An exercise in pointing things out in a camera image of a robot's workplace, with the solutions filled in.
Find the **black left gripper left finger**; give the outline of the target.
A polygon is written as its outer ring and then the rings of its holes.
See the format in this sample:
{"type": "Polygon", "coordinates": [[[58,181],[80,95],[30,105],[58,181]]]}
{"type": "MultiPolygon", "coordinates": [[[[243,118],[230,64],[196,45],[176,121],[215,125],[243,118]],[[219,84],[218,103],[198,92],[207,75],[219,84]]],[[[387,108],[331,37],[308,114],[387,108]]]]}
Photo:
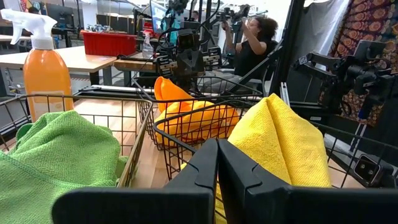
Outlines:
{"type": "Polygon", "coordinates": [[[54,223],[214,223],[218,143],[207,140],[160,189],[87,187],[56,199],[54,223]]]}

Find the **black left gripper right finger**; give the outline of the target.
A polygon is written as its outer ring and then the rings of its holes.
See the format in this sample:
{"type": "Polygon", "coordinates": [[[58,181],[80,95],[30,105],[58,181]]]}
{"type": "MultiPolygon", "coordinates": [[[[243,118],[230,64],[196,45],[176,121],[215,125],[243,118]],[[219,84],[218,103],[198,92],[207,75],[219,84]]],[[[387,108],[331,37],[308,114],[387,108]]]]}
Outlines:
{"type": "Polygon", "coordinates": [[[218,178],[228,223],[397,223],[397,181],[383,189],[295,187],[225,139],[218,178]]]}

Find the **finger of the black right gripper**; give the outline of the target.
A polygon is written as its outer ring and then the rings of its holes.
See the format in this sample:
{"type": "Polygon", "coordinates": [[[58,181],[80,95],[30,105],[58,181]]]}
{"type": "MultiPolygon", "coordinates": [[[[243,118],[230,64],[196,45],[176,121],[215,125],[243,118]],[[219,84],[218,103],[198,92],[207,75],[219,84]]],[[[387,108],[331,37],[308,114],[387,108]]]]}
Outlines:
{"type": "Polygon", "coordinates": [[[201,51],[191,51],[189,53],[189,59],[193,89],[198,90],[198,75],[203,71],[203,56],[201,51]]]}
{"type": "Polygon", "coordinates": [[[177,85],[184,91],[190,89],[190,61],[186,53],[177,54],[177,85]]]}

